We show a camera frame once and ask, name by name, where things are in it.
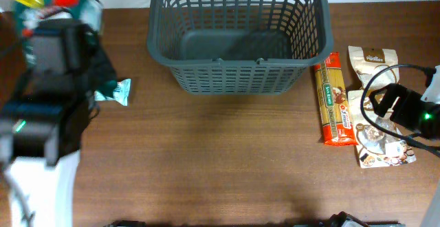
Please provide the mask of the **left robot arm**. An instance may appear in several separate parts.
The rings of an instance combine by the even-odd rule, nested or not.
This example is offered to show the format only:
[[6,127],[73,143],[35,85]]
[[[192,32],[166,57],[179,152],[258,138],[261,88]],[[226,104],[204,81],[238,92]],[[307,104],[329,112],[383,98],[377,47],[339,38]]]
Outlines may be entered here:
[[82,135],[99,114],[95,92],[113,75],[98,34],[49,19],[24,35],[36,62],[1,108],[1,174],[13,226],[71,226]]

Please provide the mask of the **Pantree mushroom pouch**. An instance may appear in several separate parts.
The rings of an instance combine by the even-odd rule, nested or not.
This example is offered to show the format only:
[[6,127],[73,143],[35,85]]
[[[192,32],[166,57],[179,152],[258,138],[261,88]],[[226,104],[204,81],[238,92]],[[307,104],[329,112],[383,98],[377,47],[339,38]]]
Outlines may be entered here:
[[400,133],[395,123],[390,120],[393,111],[389,109],[383,118],[377,116],[370,100],[368,98],[361,100],[362,93],[361,89],[348,93],[351,124],[357,141],[356,150],[360,167],[367,169],[415,162],[417,160],[415,152],[405,141],[376,129],[364,118],[360,111],[361,107],[377,125]]

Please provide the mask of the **Pantree white grain pouch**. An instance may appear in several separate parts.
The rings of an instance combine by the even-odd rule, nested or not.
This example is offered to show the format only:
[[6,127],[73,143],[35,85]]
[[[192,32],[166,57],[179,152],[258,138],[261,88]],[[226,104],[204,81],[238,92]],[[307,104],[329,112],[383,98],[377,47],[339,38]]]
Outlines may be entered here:
[[[366,87],[378,72],[398,64],[398,56],[395,50],[348,46],[348,52],[351,66],[363,87]],[[391,83],[398,82],[399,69],[390,69],[378,76],[369,89],[381,89]]]

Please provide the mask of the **green Nescafe coffee bag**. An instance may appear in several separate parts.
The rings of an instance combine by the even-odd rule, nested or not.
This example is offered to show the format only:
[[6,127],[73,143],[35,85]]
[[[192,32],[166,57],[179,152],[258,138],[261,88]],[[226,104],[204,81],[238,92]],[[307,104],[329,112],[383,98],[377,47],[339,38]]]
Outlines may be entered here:
[[[88,24],[99,35],[103,31],[103,9],[100,0],[11,0],[15,31],[18,35],[26,29],[34,29],[46,19],[78,19]],[[36,64],[36,59],[29,41],[23,44],[23,54],[28,67]],[[97,93],[105,98],[113,97],[116,90],[116,71],[104,51],[97,54],[97,62],[92,63],[92,79]]]

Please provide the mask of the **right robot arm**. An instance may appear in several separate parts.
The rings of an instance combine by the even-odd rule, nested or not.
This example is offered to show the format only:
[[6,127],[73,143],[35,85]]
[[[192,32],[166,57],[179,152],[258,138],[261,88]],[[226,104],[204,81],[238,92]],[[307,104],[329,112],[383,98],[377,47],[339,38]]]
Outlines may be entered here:
[[[407,67],[417,69],[426,76],[426,90],[419,94],[399,83],[391,83],[380,89],[370,91],[369,88],[382,74],[392,69]],[[417,138],[426,140],[439,139],[439,66],[422,67],[418,65],[393,65],[376,73],[370,79],[361,96],[361,100],[369,98],[373,111],[381,118],[389,109],[393,112],[390,120],[412,133],[408,136],[389,131],[371,120],[363,107],[360,108],[363,117],[376,129],[405,141],[412,147],[427,151],[439,157],[439,147],[430,146],[417,141]]]

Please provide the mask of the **San Remo spaghetti packet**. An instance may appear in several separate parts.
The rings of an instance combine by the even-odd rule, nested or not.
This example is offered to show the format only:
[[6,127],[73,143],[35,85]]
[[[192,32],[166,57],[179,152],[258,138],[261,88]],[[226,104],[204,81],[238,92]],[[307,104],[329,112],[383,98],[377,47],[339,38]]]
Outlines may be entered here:
[[356,145],[338,52],[313,66],[324,145]]

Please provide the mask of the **grey plastic basket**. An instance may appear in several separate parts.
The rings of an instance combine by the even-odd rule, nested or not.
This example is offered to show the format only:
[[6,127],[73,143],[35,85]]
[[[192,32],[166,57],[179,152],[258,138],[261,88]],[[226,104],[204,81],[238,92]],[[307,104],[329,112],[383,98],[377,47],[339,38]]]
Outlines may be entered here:
[[333,49],[328,0],[151,0],[147,48],[192,94],[282,94]]

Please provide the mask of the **teal wet wipes packet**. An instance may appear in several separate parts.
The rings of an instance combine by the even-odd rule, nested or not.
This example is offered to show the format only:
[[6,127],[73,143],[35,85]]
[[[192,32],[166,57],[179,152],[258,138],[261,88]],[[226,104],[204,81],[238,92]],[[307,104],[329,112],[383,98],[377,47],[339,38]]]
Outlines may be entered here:
[[127,78],[120,82],[111,81],[102,89],[106,89],[106,93],[95,91],[94,99],[96,101],[116,101],[122,106],[129,105],[129,94],[131,90],[131,79]]

